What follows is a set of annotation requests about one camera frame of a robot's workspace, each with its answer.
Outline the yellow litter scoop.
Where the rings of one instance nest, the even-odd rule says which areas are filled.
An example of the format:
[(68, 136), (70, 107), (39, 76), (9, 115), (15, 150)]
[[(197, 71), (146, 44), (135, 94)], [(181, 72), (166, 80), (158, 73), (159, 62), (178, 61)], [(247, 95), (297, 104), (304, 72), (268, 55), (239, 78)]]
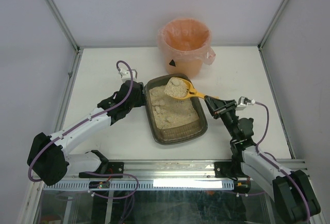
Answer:
[(192, 97), (206, 99), (207, 97), (207, 95), (198, 92), (189, 80), (179, 77), (170, 78), (165, 86), (164, 93), (178, 100), (185, 100)]

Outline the grey plastic litter box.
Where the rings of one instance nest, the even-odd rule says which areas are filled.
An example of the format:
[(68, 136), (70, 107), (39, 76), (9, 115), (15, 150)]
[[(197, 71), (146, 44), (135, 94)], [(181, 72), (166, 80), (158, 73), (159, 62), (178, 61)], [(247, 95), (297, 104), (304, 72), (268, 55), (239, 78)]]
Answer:
[(161, 145), (172, 145), (172, 144), (179, 144), (183, 143), (192, 139), (195, 139), (201, 135), (203, 135), (207, 129), (207, 119), (205, 116), (205, 113), (203, 111), (203, 107), (201, 105), (201, 102), (198, 98), (191, 98), (193, 107), (195, 108), (196, 112), (198, 113), (199, 119), (176, 128), (171, 129), (158, 129), (155, 123), (153, 110), (150, 102), (150, 95), (149, 90), (154, 87), (159, 87), (162, 85), (166, 85), (170, 78), (172, 77), (179, 77), (186, 80), (189, 80), (189, 78), (184, 74), (170, 74), (170, 75), (164, 75), (161, 77), (154, 78), (150, 80), (146, 86), (144, 87), (144, 94), (146, 98), (146, 114), (148, 118), (148, 122), (151, 128), (152, 135), (154, 137), (154, 140), (161, 144)]

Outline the orange trash bin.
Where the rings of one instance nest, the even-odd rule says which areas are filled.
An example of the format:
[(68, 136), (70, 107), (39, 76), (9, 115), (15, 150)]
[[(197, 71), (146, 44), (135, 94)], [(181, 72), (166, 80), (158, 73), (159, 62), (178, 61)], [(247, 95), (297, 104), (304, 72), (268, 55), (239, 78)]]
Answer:
[(189, 78), (197, 76), (202, 68), (202, 60), (175, 61), (168, 56), (164, 56), (164, 64), (169, 74), (185, 74)]

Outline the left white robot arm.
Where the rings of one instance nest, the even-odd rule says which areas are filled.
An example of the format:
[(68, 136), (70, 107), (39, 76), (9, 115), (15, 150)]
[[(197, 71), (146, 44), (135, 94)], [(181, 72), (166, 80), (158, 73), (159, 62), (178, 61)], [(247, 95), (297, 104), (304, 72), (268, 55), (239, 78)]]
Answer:
[(43, 181), (51, 186), (69, 175), (100, 178), (115, 172), (109, 160), (98, 150), (81, 154), (72, 154), (72, 151), (91, 135), (125, 118), (133, 108), (144, 106), (143, 89), (142, 82), (128, 80), (77, 123), (51, 135), (43, 132), (36, 135), (27, 159), (29, 180)]

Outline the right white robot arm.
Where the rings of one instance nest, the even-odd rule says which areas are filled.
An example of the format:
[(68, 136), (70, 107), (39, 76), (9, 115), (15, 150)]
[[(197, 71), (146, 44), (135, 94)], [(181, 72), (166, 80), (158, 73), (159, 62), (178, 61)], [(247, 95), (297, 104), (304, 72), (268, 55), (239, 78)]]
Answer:
[(321, 212), (320, 204), (308, 176), (302, 170), (292, 170), (278, 163), (253, 141), (252, 118), (240, 118), (236, 111), (262, 103), (246, 97), (221, 100), (206, 95), (204, 101), (214, 119), (221, 119), (230, 137), (232, 161), (241, 172), (251, 177), (274, 201), (284, 223), (308, 222)]

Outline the beige cat litter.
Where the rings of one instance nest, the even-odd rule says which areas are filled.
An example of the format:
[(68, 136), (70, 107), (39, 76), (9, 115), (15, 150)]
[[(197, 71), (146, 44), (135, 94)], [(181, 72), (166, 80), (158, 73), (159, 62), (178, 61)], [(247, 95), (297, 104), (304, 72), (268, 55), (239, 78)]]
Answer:
[(149, 90), (150, 102), (158, 129), (171, 129), (199, 119), (190, 99), (178, 100), (164, 93), (166, 85)]

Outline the pink plastic bin liner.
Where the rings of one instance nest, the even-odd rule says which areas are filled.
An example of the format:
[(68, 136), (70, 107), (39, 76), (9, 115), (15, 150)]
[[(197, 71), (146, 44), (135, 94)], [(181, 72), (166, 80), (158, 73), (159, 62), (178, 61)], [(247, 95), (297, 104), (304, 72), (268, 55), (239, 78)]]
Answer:
[(216, 58), (211, 40), (208, 26), (193, 18), (174, 19), (159, 29), (157, 36), (163, 56), (175, 63), (200, 60), (211, 65)]

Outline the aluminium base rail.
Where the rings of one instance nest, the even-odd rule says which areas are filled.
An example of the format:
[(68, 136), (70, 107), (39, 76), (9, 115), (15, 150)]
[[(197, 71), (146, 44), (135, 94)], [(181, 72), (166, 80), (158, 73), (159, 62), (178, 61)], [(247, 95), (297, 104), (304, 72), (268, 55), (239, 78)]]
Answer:
[(125, 173), (141, 180), (158, 178), (246, 178), (231, 160), (110, 160), (104, 174)]

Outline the right aluminium frame post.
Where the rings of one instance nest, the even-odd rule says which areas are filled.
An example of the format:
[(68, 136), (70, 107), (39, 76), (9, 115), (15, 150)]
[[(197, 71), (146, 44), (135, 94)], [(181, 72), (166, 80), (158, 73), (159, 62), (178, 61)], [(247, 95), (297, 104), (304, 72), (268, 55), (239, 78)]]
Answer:
[(275, 26), (277, 25), (281, 15), (283, 14), (284, 10), (286, 9), (287, 5), (289, 4), (290, 0), (281, 0), (279, 7), (277, 8), (270, 24), (268, 25), (265, 33), (263, 34), (260, 42), (258, 43), (258, 49), (262, 50), (264, 45), (266, 44), (269, 36), (271, 35), (272, 31), (274, 30)]

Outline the aluminium frame post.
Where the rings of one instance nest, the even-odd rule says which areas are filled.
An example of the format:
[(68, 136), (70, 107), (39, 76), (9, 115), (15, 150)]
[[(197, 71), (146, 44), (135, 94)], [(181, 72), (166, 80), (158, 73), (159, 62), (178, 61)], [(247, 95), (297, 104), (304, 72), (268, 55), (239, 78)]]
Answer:
[(45, 0), (47, 6), (49, 7), (51, 13), (53, 14), (56, 22), (58, 23), (60, 29), (64, 33), (66, 39), (68, 40), (69, 44), (72, 46), (76, 53), (79, 52), (80, 46), (76, 42), (74, 36), (72, 35), (67, 23), (65, 22), (60, 10), (58, 9), (54, 0)]
[(281, 0), (279, 7), (277, 8), (270, 24), (268, 25), (265, 33), (263, 34), (260, 42), (258, 43), (258, 49), (262, 50), (264, 45), (266, 44), (269, 36), (271, 35), (272, 31), (274, 30), (275, 26), (277, 25), (281, 15), (283, 14), (284, 10), (286, 9), (287, 5), (289, 4), (290, 0)]

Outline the left aluminium frame post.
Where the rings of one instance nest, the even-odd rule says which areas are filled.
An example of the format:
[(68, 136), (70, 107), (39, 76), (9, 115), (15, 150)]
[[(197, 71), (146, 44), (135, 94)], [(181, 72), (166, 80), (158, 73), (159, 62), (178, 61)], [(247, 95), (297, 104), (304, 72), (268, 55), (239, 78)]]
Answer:
[(79, 52), (80, 46), (76, 42), (74, 36), (72, 35), (67, 23), (65, 22), (60, 10), (58, 9), (54, 0), (45, 0), (47, 6), (49, 7), (51, 13), (53, 14), (56, 22), (58, 23), (60, 29), (64, 33), (66, 39), (68, 40), (69, 44), (72, 46), (76, 53)]

